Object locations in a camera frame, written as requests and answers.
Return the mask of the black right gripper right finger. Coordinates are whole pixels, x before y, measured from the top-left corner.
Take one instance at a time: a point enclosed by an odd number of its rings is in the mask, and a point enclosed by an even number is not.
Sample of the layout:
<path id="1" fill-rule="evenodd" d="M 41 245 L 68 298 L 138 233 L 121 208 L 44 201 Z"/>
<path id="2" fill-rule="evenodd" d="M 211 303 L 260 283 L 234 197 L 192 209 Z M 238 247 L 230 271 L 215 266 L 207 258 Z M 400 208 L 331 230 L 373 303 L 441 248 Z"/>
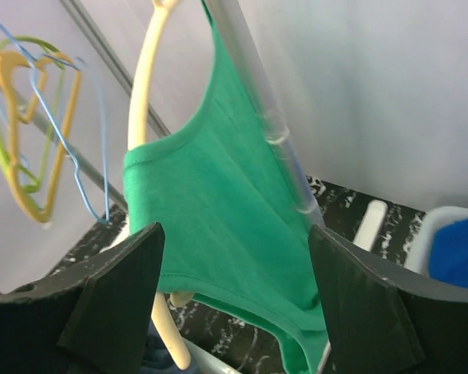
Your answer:
<path id="1" fill-rule="evenodd" d="M 314 225 L 308 245 L 338 373 L 468 373 L 468 289 Z"/>

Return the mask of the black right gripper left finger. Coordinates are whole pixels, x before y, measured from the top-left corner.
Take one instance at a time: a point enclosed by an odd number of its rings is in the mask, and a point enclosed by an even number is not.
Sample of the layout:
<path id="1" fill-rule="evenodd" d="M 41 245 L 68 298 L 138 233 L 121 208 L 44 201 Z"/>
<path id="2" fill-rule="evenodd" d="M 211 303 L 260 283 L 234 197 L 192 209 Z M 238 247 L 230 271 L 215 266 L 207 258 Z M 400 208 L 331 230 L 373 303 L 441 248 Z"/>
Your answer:
<path id="1" fill-rule="evenodd" d="M 165 233 L 150 224 L 117 246 L 13 291 L 18 373 L 136 373 Z"/>

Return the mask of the cream curved wooden hanger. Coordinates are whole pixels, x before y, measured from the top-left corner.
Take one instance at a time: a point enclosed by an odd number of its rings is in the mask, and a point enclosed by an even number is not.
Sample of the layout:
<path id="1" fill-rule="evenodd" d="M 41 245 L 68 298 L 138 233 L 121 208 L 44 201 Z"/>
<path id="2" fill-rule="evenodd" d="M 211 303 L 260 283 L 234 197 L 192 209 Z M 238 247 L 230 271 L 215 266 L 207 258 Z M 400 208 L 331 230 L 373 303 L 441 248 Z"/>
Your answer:
<path id="1" fill-rule="evenodd" d="M 176 0 L 153 2 L 154 11 L 137 61 L 130 96 L 127 138 L 129 150 L 147 142 L 148 94 L 154 59 L 165 24 L 178 4 Z M 174 363 L 179 369 L 187 369 L 191 363 L 191 355 L 173 321 L 162 293 L 155 295 L 151 320 Z"/>

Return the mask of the lime green hanger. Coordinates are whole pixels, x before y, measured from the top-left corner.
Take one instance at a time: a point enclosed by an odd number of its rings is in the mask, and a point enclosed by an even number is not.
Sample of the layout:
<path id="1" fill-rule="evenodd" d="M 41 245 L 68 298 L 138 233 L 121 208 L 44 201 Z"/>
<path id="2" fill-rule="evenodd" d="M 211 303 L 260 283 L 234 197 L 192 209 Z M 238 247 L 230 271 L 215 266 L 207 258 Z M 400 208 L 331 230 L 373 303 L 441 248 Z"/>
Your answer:
<path id="1" fill-rule="evenodd" d="M 16 37 L 18 41 L 24 41 L 24 42 L 29 42 L 31 44 L 36 44 L 40 46 L 40 48 L 46 53 L 46 54 L 54 54 L 55 52 L 59 51 L 57 47 L 54 45 L 48 43 L 47 41 L 43 41 L 42 39 L 36 38 L 36 37 L 29 37 L 29 36 L 18 36 Z M 11 43 L 9 39 L 5 39 L 2 42 L 0 42 L 0 49 L 3 49 L 7 46 L 7 44 Z M 63 89 L 63 84 L 65 80 L 65 68 L 62 67 L 60 62 L 55 62 L 55 65 L 61 70 L 60 76 L 58 78 L 58 84 L 56 87 L 55 91 L 55 98 L 53 101 L 53 115 L 59 115 L 60 110 L 60 100 L 63 96 L 62 94 L 62 89 Z M 5 109 L 0 109 L 0 115 L 2 118 L 2 121 L 6 121 L 6 113 Z M 38 175 L 32 174 L 28 168 L 27 168 L 27 163 L 23 159 L 23 164 L 21 164 L 20 168 L 20 180 L 19 182 L 22 183 L 20 187 L 28 193 L 36 193 L 41 189 L 42 183 L 44 182 L 44 175 L 48 163 L 48 156 L 50 154 L 50 148 L 51 148 L 51 140 L 54 140 L 55 142 L 58 142 L 58 138 L 56 135 L 54 135 L 54 130 L 53 129 L 48 129 L 47 130 L 47 135 L 46 135 L 46 140 L 44 142 L 44 151 L 42 154 L 41 158 L 41 166 L 40 166 L 40 171 Z M 6 172 L 7 172 L 7 167 L 9 166 L 9 153 L 5 148 L 5 143 L 2 137 L 2 129 L 0 126 L 0 168 L 2 170 L 3 175 L 6 177 Z"/>

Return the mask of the green t-shirt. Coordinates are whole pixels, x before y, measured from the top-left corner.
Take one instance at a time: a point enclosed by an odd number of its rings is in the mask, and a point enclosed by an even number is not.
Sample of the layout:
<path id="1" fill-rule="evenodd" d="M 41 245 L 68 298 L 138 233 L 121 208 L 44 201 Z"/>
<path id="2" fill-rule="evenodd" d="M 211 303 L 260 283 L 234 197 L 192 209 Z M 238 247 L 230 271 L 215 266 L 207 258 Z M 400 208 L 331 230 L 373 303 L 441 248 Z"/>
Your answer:
<path id="1" fill-rule="evenodd" d="M 177 132 L 127 150 L 131 231 L 165 231 L 158 290 L 193 298 L 274 335 L 287 373 L 315 373 L 327 342 L 307 246 L 262 122 L 217 30 L 195 114 Z"/>

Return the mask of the dark navy tank top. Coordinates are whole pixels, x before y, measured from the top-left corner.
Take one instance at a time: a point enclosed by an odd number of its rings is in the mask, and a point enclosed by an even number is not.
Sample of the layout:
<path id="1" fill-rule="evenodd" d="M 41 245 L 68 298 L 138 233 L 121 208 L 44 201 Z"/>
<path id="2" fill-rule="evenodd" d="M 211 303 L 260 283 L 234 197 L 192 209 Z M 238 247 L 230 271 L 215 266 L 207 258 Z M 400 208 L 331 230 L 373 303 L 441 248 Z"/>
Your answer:
<path id="1" fill-rule="evenodd" d="M 197 374 L 201 373 L 201 370 L 194 357 L 191 357 L 191 363 L 186 369 L 180 369 L 173 361 L 153 322 L 150 321 L 139 374 L 179 373 Z"/>

